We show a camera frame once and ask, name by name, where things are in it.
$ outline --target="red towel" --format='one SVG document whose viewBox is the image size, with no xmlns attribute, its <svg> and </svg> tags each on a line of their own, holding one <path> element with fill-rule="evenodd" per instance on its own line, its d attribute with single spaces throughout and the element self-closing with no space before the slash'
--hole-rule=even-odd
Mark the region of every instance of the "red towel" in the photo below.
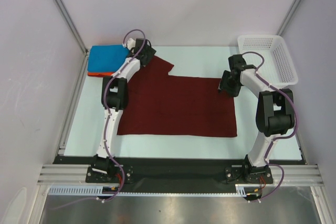
<svg viewBox="0 0 336 224">
<path fill-rule="evenodd" d="M 174 65 L 154 57 L 129 81 L 118 135 L 237 136 L 233 98 L 220 79 L 169 76 Z"/>
</svg>

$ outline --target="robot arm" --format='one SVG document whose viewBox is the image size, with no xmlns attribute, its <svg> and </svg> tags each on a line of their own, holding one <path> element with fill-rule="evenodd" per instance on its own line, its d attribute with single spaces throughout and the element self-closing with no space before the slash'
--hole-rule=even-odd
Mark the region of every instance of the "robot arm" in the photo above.
<svg viewBox="0 0 336 224">
<path fill-rule="evenodd" d="M 294 127 L 294 111 L 284 96 L 257 78 L 256 67 L 247 65 L 242 55 L 229 57 L 229 66 L 231 71 L 224 71 L 219 91 L 225 90 L 230 96 L 236 97 L 240 87 L 246 86 L 258 98 L 256 124 L 259 132 L 245 163 L 247 174 L 264 173 L 267 168 L 265 159 L 267 160 L 278 142 L 275 138 Z M 282 91 L 293 100 L 290 89 Z"/>
<path fill-rule="evenodd" d="M 130 51 L 129 57 L 126 58 L 124 64 L 115 73 L 118 76 L 114 78 L 109 86 L 106 94 L 106 103 L 108 108 L 105 108 L 105 119 L 103 133 L 97 154 L 93 157 L 91 164 L 94 172 L 113 175 L 116 168 L 110 160 L 105 148 L 108 148 L 109 153 L 113 153 L 113 141 L 116 139 L 118 126 L 123 114 L 123 110 L 128 105 L 128 82 L 133 75 L 146 66 L 153 58 L 156 51 L 147 44 L 136 58 L 133 59 L 134 51 L 138 51 L 143 44 L 143 39 L 129 39 L 124 45 Z M 104 105 L 104 92 L 111 77 L 104 77 L 102 84 L 101 103 Z"/>
</svg>

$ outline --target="white basket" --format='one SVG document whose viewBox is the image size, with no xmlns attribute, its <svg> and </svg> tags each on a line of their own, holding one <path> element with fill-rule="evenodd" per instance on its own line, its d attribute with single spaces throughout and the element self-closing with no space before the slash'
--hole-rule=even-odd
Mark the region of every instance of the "white basket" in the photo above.
<svg viewBox="0 0 336 224">
<path fill-rule="evenodd" d="M 254 51 L 265 58 L 265 63 L 258 72 L 269 83 L 278 88 L 298 83 L 298 75 L 282 37 L 277 35 L 242 35 L 238 37 L 238 47 L 241 54 Z M 261 63 L 260 57 L 254 54 L 246 54 L 244 59 L 247 64 L 253 64 L 256 67 Z"/>
</svg>

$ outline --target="folded towel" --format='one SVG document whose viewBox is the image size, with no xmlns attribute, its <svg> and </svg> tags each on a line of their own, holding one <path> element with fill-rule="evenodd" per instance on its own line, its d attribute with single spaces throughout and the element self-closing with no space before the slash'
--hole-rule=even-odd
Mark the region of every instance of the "folded towel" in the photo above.
<svg viewBox="0 0 336 224">
<path fill-rule="evenodd" d="M 93 46 L 88 62 L 89 75 L 112 75 L 125 62 L 128 53 L 129 50 L 122 45 Z"/>
</svg>

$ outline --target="white table surface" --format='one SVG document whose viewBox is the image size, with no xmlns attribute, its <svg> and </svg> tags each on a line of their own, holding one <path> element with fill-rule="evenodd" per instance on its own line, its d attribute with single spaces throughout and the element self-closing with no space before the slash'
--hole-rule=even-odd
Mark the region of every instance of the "white table surface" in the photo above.
<svg viewBox="0 0 336 224">
<path fill-rule="evenodd" d="M 158 57 L 175 65 L 169 73 L 173 76 L 220 78 L 229 69 L 227 58 L 238 53 L 236 47 L 154 48 Z M 86 76 L 64 155 L 96 154 L 104 123 L 101 87 L 101 78 Z M 235 98 L 237 137 L 123 135 L 117 136 L 114 153 L 120 157 L 244 158 L 258 132 L 256 109 L 257 98 L 242 87 Z M 296 138 L 280 140 L 270 158 L 301 160 Z"/>
</svg>

